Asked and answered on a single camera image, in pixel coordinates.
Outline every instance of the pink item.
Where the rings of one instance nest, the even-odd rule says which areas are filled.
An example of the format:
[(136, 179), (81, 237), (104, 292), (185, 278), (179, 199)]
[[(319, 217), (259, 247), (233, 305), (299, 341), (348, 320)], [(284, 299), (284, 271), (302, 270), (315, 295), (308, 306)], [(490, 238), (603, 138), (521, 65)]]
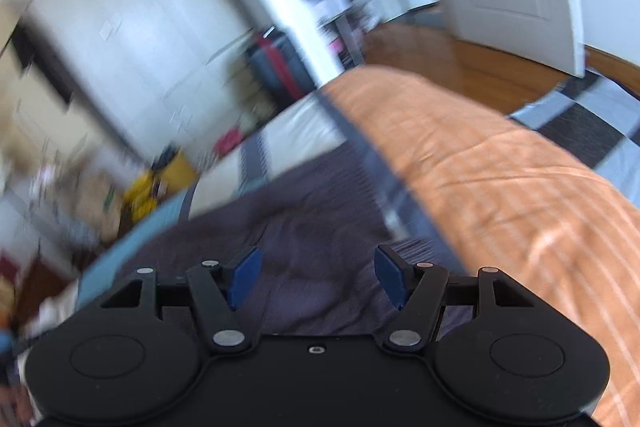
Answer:
[(344, 43), (342, 42), (342, 39), (335, 39), (335, 41), (329, 44), (329, 49), (336, 55), (341, 54), (344, 51)]
[(244, 135), (240, 128), (236, 125), (231, 128), (222, 138), (220, 138), (213, 146), (213, 152), (218, 158), (223, 158), (233, 149), (238, 147), (244, 140)]

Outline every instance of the orange blanket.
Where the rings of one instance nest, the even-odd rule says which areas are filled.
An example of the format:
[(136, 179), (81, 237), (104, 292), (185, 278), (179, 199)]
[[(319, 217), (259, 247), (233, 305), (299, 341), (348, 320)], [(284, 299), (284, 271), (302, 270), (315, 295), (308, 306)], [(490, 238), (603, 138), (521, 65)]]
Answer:
[(421, 76), (362, 68), (323, 88), (470, 272), (497, 266), (593, 335), (611, 363), (594, 418), (640, 425), (640, 212), (535, 132)]

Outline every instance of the wooden floor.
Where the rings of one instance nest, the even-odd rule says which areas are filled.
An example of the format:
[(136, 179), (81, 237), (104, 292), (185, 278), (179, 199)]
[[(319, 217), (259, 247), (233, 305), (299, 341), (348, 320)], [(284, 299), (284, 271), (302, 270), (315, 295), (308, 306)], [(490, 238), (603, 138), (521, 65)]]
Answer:
[(504, 114), (568, 76), (526, 58), (457, 41), (442, 29), (395, 22), (368, 33), (366, 57), (367, 64), (419, 73)]

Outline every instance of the black and white rug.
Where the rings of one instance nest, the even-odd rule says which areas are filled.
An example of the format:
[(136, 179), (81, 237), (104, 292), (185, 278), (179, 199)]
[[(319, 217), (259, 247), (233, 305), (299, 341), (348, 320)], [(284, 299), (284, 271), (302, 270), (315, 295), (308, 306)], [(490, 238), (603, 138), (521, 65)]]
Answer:
[(609, 180), (640, 208), (640, 98), (588, 71), (511, 115)]

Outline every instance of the suitcase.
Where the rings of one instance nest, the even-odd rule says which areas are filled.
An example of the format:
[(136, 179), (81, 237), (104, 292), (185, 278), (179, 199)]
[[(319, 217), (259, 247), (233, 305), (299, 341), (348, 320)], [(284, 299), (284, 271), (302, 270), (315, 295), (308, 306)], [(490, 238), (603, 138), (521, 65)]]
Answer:
[(317, 89), (293, 43), (279, 30), (266, 37), (254, 36), (246, 56), (254, 77), (271, 94), (279, 111)]

